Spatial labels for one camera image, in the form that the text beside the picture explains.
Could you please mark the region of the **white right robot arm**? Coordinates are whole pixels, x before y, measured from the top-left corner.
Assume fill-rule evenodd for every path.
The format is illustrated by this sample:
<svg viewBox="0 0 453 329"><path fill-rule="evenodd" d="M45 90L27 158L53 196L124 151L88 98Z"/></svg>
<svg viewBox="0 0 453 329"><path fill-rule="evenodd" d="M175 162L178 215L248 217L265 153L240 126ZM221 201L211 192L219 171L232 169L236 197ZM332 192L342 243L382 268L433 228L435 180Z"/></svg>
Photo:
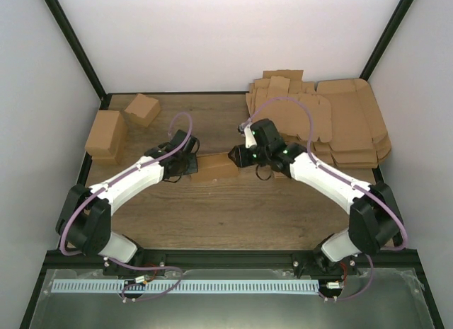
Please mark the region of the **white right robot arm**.
<svg viewBox="0 0 453 329"><path fill-rule="evenodd" d="M287 143L269 119L238 127L245 138L228 157L239 168L269 166L276 173L304 183L334 201L349 216L348 227L324 239L314 249L315 268L329 275L340 261L360 253L377 254L403 222L391 188L356 180L327 165L298 143Z"/></svg>

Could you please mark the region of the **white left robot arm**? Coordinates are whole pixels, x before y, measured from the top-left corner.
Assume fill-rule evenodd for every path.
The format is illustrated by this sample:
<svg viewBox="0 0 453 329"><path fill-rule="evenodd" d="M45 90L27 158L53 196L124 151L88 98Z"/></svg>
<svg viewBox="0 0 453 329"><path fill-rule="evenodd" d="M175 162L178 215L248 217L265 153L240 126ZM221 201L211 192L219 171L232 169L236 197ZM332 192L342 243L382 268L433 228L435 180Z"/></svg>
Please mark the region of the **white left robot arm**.
<svg viewBox="0 0 453 329"><path fill-rule="evenodd" d="M56 224L59 249L65 255L100 255L120 265L129 275L144 268L144 249L132 239L112 231L114 213L141 191L160 182L178 182L197 172L200 141L183 130L146 151L140 159L102 183L73 186Z"/></svg>

